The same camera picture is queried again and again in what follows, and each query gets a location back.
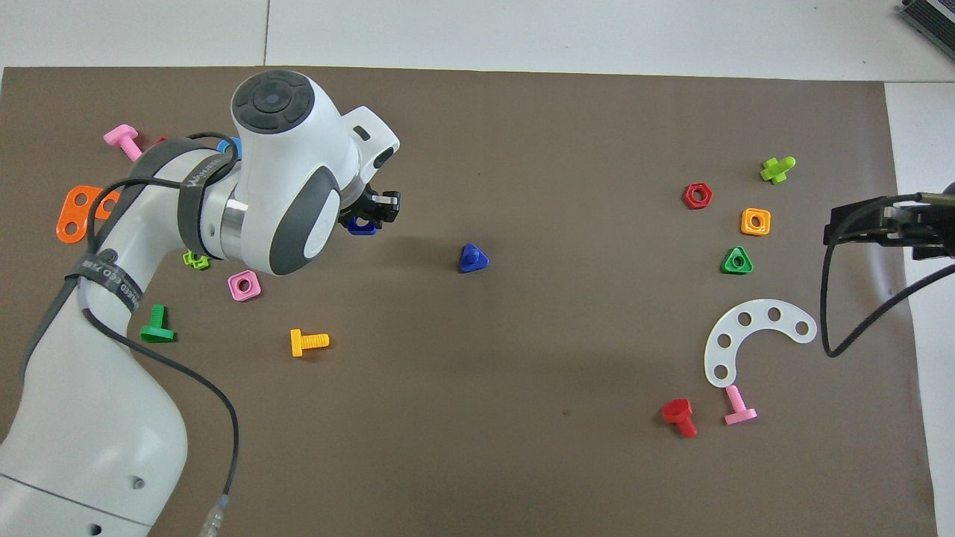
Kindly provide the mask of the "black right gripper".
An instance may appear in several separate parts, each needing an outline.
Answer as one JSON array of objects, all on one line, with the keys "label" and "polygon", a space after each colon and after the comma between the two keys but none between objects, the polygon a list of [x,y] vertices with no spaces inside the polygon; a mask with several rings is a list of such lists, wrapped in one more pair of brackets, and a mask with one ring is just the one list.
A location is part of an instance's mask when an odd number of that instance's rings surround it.
[{"label": "black right gripper", "polygon": [[[904,236],[894,231],[898,229],[898,222],[884,216],[884,207],[903,200],[902,197],[876,197],[834,207],[829,223],[823,228],[822,244],[830,247],[847,242],[870,242],[880,247],[904,247],[909,242],[912,259],[916,261],[953,258],[954,201],[923,200],[920,204],[907,205],[905,212],[909,220],[905,224]],[[873,210],[851,219],[852,214],[869,205],[874,205]],[[836,233],[836,229],[845,222],[849,222],[846,230]]]}]

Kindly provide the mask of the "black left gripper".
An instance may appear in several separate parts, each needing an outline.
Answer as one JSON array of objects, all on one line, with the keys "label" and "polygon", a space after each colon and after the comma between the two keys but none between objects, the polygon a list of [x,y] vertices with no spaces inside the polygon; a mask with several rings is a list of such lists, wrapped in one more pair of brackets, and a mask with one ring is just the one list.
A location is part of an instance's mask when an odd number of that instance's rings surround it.
[{"label": "black left gripper", "polygon": [[373,227],[392,224],[401,210],[401,193],[385,191],[377,193],[371,186],[365,186],[354,203],[339,211],[337,223],[347,225],[349,221],[363,220]]}]

